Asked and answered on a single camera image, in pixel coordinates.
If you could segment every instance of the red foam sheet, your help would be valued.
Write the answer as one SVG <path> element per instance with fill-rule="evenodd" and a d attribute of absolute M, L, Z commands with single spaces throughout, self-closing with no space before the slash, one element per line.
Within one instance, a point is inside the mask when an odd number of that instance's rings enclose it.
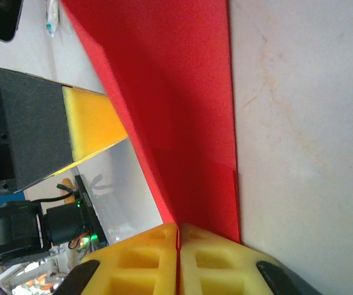
<path fill-rule="evenodd" d="M 239 242 L 227 2 L 63 4 L 164 222 Z"/>

